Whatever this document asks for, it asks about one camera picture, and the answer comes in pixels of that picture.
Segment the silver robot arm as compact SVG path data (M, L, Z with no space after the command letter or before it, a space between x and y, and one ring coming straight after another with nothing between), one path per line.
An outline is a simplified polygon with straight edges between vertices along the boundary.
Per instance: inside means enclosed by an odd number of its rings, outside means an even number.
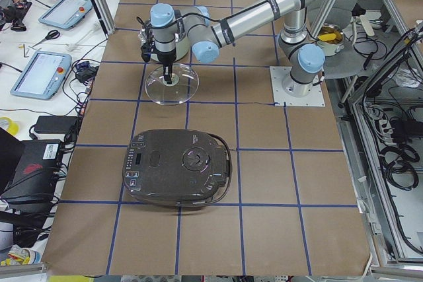
M167 3L150 9L145 24L141 57L149 62L155 54L163 66L165 80L171 81L176 61L176 35L188 38L192 53L200 63L211 63L226 45L289 14L303 13L314 0L258 0L228 17L212 19L205 6L177 10Z

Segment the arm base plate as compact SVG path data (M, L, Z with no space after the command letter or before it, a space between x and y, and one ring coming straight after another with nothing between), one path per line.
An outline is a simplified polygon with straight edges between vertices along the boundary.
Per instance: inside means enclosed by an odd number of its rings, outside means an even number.
M309 84L296 83L291 78L291 67L270 67L274 104L277 106L325 107L319 76Z

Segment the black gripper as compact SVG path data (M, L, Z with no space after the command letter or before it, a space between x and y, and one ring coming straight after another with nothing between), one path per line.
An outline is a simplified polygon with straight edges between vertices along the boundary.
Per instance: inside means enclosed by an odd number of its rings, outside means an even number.
M157 61L163 64L163 76L168 85L173 83L173 65L176 61L176 40L158 40L152 33L141 33L141 58L144 62L150 62L151 56L155 54Z

